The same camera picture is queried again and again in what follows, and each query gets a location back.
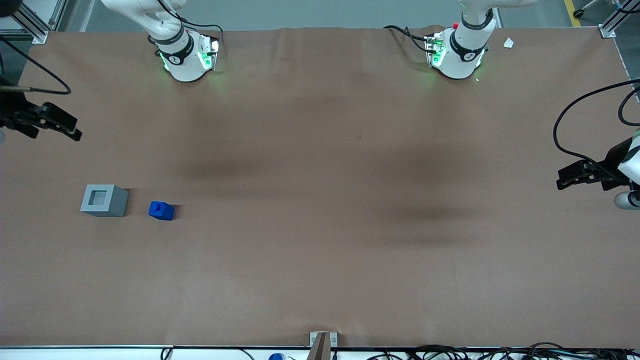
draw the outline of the floor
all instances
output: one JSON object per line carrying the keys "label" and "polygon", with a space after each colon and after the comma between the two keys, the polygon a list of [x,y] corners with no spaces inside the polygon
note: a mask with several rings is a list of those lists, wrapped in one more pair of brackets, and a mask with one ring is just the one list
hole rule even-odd
{"label": "floor", "polygon": [[[588,0],[573,0],[576,8]],[[133,21],[107,9],[100,0],[76,0],[70,7],[67,31],[142,31]],[[605,1],[590,8],[581,18],[583,26],[594,26],[609,16]],[[180,11],[191,22],[215,22],[226,30],[269,30],[302,27],[381,28],[389,24],[422,28],[430,24],[448,25],[460,19],[460,7],[448,0],[278,0],[256,3],[251,0],[191,0]],[[506,28],[554,28],[571,26],[562,0],[539,0],[535,5],[501,9]],[[632,78],[640,76],[640,15],[631,16],[617,31],[618,47]],[[28,41],[15,42],[28,50]],[[25,59],[0,44],[5,74],[17,81]]]}

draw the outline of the gray box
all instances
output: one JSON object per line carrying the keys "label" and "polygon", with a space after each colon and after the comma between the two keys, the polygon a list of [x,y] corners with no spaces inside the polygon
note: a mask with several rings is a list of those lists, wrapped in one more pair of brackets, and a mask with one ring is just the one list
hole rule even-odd
{"label": "gray box", "polygon": [[123,217],[128,197],[127,190],[115,185],[87,185],[80,211],[95,217]]}

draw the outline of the table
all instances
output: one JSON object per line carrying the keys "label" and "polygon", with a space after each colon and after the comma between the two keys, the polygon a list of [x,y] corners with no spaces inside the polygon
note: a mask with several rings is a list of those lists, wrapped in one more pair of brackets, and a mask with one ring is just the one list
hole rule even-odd
{"label": "table", "polygon": [[[557,115],[626,79],[597,29],[499,29],[462,81],[397,33],[332,28],[225,33],[221,71],[179,83],[145,37],[31,50],[73,93],[29,99],[84,136],[1,147],[1,344],[637,346],[637,213],[555,186],[576,160]],[[604,158],[628,91],[576,106],[562,143]],[[126,217],[79,212],[94,183],[130,189]]]}

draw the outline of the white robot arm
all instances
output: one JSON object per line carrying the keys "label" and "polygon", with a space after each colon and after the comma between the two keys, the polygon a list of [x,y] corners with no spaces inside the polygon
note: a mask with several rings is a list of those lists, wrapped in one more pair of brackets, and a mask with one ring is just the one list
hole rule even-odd
{"label": "white robot arm", "polygon": [[[633,183],[640,184],[640,129],[636,131],[627,155],[618,170]],[[640,210],[640,191],[621,192],[614,198],[617,207],[624,210]]]}
{"label": "white robot arm", "polygon": [[429,64],[453,79],[471,75],[484,54],[486,41],[496,27],[493,8],[519,8],[537,0],[457,0],[462,6],[462,21],[427,41]]}
{"label": "white robot arm", "polygon": [[[181,9],[187,0],[160,0],[169,9]],[[194,81],[215,66],[218,41],[184,28],[159,0],[102,0],[107,8],[142,26],[160,49],[164,67],[179,81]]]}

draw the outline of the blue block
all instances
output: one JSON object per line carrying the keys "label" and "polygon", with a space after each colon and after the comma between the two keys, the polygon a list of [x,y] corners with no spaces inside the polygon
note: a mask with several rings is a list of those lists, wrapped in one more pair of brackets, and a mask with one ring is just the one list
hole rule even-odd
{"label": "blue block", "polygon": [[162,201],[152,201],[149,206],[149,215],[158,220],[173,220],[173,206]]}

